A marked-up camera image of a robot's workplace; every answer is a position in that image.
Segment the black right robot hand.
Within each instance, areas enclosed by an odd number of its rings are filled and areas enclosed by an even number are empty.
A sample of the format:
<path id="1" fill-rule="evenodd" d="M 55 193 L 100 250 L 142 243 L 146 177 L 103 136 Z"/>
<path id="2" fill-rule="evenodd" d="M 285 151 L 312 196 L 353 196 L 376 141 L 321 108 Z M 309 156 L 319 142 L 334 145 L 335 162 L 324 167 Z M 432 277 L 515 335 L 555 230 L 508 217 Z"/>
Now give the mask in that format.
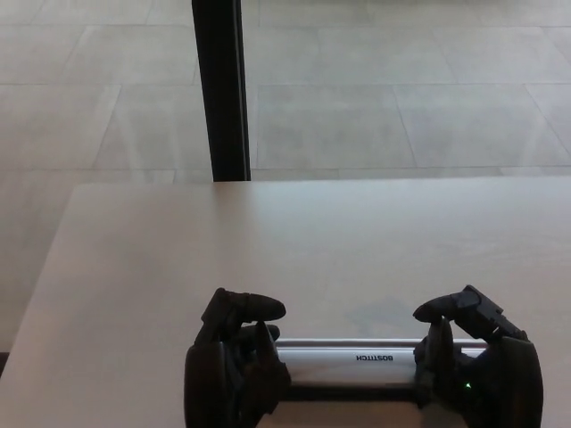
<path id="1" fill-rule="evenodd" d="M 429 325 L 414 349 L 419 407 L 438 403 L 468 427 L 541 425 L 537 350 L 498 304 L 468 285 L 421 304 L 413 317 Z"/>

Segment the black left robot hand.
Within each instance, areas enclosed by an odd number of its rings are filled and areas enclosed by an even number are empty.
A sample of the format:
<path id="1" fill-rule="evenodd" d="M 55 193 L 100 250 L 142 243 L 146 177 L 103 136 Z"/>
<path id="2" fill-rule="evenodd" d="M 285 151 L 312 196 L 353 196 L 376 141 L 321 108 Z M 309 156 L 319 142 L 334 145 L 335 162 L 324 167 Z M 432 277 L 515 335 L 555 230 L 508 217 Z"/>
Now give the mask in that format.
<path id="1" fill-rule="evenodd" d="M 216 290 L 186 353 L 185 426 L 255 427 L 273 413 L 292 384 L 271 324 L 285 315 L 269 296 Z"/>

